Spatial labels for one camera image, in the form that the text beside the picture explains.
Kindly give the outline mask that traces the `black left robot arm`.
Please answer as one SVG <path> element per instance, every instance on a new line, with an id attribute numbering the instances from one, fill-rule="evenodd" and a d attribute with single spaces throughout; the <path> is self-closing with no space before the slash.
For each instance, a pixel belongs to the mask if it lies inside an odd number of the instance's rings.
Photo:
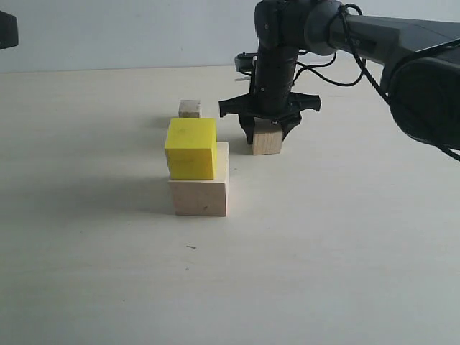
<path id="1" fill-rule="evenodd" d="M 0 11 L 0 49 L 5 50 L 19 44 L 18 20 L 13 14 Z"/>

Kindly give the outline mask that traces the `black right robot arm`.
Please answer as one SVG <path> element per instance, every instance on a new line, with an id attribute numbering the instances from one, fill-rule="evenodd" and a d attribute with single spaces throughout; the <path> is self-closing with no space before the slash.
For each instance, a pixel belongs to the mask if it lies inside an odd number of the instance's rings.
<path id="1" fill-rule="evenodd" d="M 459 24 L 422 19 L 373 17 L 340 1 L 261 1 L 255 6 L 255 53 L 236 56 L 250 77 L 249 92 L 222 100 L 222 116 L 236 114 L 247 141 L 255 121 L 265 119 L 288 134 L 302 112 L 319 110 L 318 96 L 295 93 L 302 53 L 351 54 L 360 75 L 366 62 L 382 66 L 372 85 L 411 139 L 455 157 L 459 151 Z"/>

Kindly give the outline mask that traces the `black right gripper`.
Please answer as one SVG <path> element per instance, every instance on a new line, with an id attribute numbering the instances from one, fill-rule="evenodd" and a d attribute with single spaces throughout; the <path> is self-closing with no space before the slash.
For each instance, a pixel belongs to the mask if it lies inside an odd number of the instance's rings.
<path id="1" fill-rule="evenodd" d="M 249 92 L 219 101 L 221 118 L 239 115 L 239 125 L 244 131 L 247 144 L 253 145 L 255 119 L 280 124 L 282 140 L 301 123 L 305 110 L 319 111 L 321 99 L 317 95 L 292 91 L 299 49 L 290 46 L 258 47 Z"/>

